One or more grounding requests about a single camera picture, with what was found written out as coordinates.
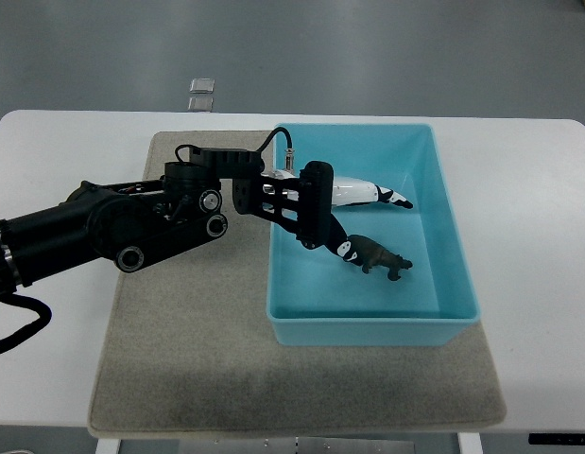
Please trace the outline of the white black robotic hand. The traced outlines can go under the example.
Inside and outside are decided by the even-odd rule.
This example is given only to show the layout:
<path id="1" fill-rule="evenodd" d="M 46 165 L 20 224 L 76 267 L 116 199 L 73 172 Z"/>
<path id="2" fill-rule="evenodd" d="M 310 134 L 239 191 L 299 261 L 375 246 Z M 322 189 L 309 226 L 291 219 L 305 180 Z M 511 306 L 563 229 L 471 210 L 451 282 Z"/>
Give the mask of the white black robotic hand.
<path id="1" fill-rule="evenodd" d="M 313 161 L 295 176 L 276 169 L 232 181 L 232 201 L 240 214 L 276 223 L 308 250 L 320 246 L 352 263 L 356 258 L 349 234 L 332 213 L 334 207 L 384 203 L 411 209 L 413 204 L 393 189 L 350 177 L 337 177 L 333 168 Z"/>

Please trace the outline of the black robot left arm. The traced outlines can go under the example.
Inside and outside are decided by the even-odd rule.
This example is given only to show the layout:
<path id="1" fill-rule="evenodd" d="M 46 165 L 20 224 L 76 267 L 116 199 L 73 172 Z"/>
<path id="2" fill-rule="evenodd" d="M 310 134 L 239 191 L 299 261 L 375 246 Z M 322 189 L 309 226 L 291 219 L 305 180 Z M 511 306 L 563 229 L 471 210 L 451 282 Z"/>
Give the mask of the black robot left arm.
<path id="1" fill-rule="evenodd" d="M 188 158 L 165 164 L 158 180 L 98 185 L 84 181 L 58 206 L 0 220 L 0 303 L 36 313 L 36 320 L 0 340 L 0 355 L 43 330 L 52 319 L 44 302 L 19 286 L 107 258 L 134 272 L 223 236 L 221 182 L 262 186 L 256 150 L 186 145 Z"/>

